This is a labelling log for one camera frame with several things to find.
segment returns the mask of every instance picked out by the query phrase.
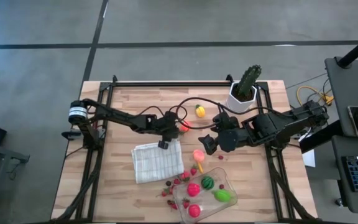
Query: green toy fruit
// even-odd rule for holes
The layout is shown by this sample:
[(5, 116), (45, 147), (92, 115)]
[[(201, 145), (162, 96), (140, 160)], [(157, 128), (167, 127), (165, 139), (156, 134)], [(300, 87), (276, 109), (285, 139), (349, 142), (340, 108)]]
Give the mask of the green toy fruit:
[(214, 187), (214, 179), (210, 176), (205, 176), (201, 180), (201, 186), (206, 190), (211, 190)]
[(231, 199), (231, 194), (227, 190), (214, 190), (212, 191), (212, 194), (214, 194), (215, 199), (220, 202), (228, 202)]

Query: white pot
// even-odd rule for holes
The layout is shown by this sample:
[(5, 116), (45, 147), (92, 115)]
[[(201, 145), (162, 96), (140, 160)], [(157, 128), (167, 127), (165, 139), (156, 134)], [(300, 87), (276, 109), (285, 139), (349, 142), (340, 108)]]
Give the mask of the white pot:
[(231, 91), (233, 90), (234, 86), (237, 85), (239, 82), (234, 82), (231, 84), (229, 96), (226, 100), (227, 106), (235, 112), (241, 113), (248, 109), (248, 107), (254, 103), (256, 99), (256, 88), (252, 86), (252, 100), (246, 102), (240, 102), (234, 96), (231, 95)]

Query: cactus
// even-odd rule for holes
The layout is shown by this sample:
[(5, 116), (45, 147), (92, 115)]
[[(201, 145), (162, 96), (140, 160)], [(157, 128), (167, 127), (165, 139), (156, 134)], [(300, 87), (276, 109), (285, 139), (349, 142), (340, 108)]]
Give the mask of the cactus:
[(237, 96), (246, 97), (249, 94), (261, 71), (260, 65), (253, 65), (246, 70), (237, 86)]

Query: potted plant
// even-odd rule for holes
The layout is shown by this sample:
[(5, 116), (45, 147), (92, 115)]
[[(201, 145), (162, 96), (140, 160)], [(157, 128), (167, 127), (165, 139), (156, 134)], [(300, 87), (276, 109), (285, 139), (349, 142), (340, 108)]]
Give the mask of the potted plant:
[(262, 69), (260, 65), (249, 67), (239, 82), (233, 82), (226, 103), (230, 109), (241, 113), (255, 101), (257, 89), (253, 86)]

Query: pink toy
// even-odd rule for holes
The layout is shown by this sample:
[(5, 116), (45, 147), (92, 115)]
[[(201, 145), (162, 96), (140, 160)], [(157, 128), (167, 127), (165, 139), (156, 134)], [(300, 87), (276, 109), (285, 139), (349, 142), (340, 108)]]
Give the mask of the pink toy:
[(198, 205), (190, 205), (188, 213), (193, 218), (199, 217), (199, 215), (201, 213), (200, 206), (198, 206)]
[(198, 184), (189, 184), (187, 186), (187, 194), (190, 196), (190, 197), (194, 197), (194, 196), (197, 196), (198, 193), (200, 192), (201, 190), (201, 187), (198, 185)]
[(203, 167), (201, 166), (201, 162), (203, 162), (205, 159), (204, 152), (199, 149), (194, 150), (193, 158), (197, 162), (198, 170), (200, 171), (200, 173), (203, 173), (204, 171), (203, 171)]

